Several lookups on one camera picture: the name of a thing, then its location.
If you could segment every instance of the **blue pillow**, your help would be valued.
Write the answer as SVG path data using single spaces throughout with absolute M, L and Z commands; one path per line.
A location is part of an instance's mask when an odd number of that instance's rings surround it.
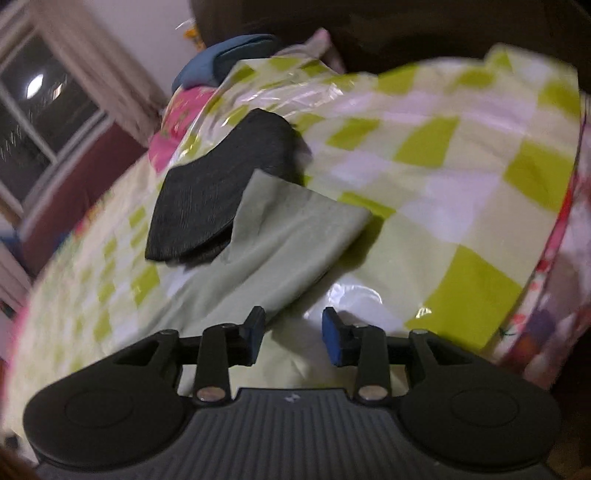
M 185 90 L 199 85 L 219 87 L 239 60 L 271 57 L 282 45 L 274 35 L 240 35 L 198 53 L 177 75 L 173 93 L 182 86 Z

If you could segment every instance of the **pillow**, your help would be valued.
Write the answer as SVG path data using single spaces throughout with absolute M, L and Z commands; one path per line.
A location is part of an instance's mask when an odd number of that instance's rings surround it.
M 177 75 L 173 93 L 182 86 L 189 90 L 199 85 L 219 87 L 239 60 L 265 59 L 281 48 L 274 35 L 240 35 L 198 53 Z
M 163 171 L 207 101 L 215 92 L 211 87 L 177 90 L 168 104 L 162 128 L 150 140 L 148 158 L 157 173 Z

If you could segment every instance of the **ceiling light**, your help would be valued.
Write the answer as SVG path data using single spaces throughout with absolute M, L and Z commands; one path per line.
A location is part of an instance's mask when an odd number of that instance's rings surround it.
M 33 80 L 30 81 L 29 86 L 27 87 L 27 98 L 32 98 L 35 94 L 41 90 L 41 85 L 43 85 L 43 74 L 40 73 L 37 75 Z

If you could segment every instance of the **white curtain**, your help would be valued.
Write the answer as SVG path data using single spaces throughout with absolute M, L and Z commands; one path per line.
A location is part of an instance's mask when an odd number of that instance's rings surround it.
M 53 54 L 80 86 L 140 144 L 160 128 L 167 98 L 81 0 L 30 0 L 29 13 Z

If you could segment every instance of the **bedspread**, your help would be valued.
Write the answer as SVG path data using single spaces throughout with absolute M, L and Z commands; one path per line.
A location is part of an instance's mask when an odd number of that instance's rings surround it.
M 317 348 L 317 312 L 336 299 L 347 310 L 344 278 L 376 300 L 353 302 L 352 321 L 389 333 L 429 328 L 483 347 L 562 205 L 579 137 L 576 72 L 506 47 L 484 62 L 427 61 L 380 76 L 337 76 L 302 58 L 247 60 L 172 163 L 202 156 L 253 108 L 284 116 L 301 134 L 308 188 L 374 218 L 326 278 L 271 323 L 257 366 L 232 369 L 233 385 L 342 380 Z M 153 333 L 150 319 L 191 277 L 144 259 L 161 179 L 143 159 L 45 270 L 12 360 L 5 428 L 23 435 L 23 409 L 40 388 Z

